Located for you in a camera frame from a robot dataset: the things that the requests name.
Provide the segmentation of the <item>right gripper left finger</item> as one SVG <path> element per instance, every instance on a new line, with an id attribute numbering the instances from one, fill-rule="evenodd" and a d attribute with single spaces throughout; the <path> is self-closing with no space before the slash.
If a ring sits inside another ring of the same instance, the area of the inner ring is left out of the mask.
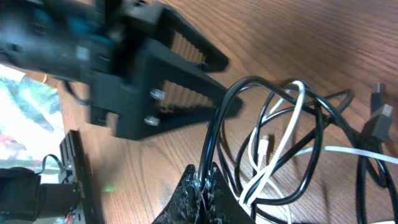
<path id="1" fill-rule="evenodd" d="M 195 166 L 190 164 L 185 168 L 169 202 L 152 223 L 198 223 L 200 190 Z"/>

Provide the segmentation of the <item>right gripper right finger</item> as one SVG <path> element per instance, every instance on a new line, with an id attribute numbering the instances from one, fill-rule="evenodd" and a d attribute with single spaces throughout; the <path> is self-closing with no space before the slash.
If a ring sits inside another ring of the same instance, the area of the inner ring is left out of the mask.
<path id="1" fill-rule="evenodd" d="M 215 162 L 205 181 L 205 202 L 205 223 L 255 224 L 235 199 Z"/>

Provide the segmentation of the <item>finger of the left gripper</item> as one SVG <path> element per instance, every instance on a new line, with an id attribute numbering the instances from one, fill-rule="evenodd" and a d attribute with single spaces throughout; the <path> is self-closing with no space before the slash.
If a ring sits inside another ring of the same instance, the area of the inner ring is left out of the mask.
<path id="1" fill-rule="evenodd" d="M 205 72 L 226 70 L 229 59 L 220 49 L 172 6 L 161 9 L 157 37 L 164 40 L 166 46 Z"/>
<path id="2" fill-rule="evenodd" d="M 229 64 L 227 56 L 211 42 L 191 45 L 187 59 L 170 47 L 155 45 L 156 131 L 171 131 L 208 121 L 227 88 L 211 78 Z"/>

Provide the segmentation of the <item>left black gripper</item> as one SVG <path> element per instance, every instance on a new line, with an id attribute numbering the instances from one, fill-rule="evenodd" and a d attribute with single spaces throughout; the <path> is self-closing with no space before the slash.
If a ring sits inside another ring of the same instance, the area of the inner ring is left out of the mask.
<path id="1" fill-rule="evenodd" d="M 96 31 L 90 10 L 70 1 L 2 1 L 1 62 L 87 84 L 91 124 L 118 118 L 113 134 L 140 140 L 164 131 L 154 93 L 161 82 L 158 41 L 133 34 L 114 40 Z"/>

